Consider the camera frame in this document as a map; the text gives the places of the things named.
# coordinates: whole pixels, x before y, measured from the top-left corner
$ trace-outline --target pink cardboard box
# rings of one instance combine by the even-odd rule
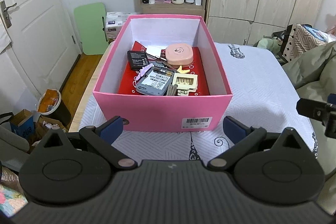
[[[187,43],[198,47],[210,96],[146,96],[117,94],[134,41],[145,47]],[[125,130],[190,132],[213,130],[232,92],[211,35],[200,16],[129,16],[112,46],[93,90],[105,118],[129,120]]]

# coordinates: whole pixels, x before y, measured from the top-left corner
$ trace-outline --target white bedspread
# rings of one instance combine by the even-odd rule
[[[247,126],[282,132],[294,127],[311,151],[317,142],[310,120],[296,112],[299,100],[294,87],[273,54],[267,50],[232,44],[216,48],[223,63],[233,98],[223,116],[232,116]],[[106,122],[94,96],[86,106],[79,128]],[[153,133],[124,131],[112,144],[140,163],[142,160],[197,160],[204,164],[233,143],[223,132],[222,120],[213,131]]]

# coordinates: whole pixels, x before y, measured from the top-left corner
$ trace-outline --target beige plastic clip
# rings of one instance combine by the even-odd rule
[[[177,94],[188,96],[189,92],[197,90],[197,75],[175,73],[172,85],[177,84]]]

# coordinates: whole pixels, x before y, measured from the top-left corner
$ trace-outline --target wooden floor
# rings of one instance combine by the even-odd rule
[[[71,113],[71,122],[101,57],[102,55],[82,54],[64,86],[62,100]]]

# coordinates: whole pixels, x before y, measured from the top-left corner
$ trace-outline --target pink compact case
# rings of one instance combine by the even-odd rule
[[[166,59],[173,68],[189,67],[194,61],[193,48],[186,43],[172,44],[166,48]]]

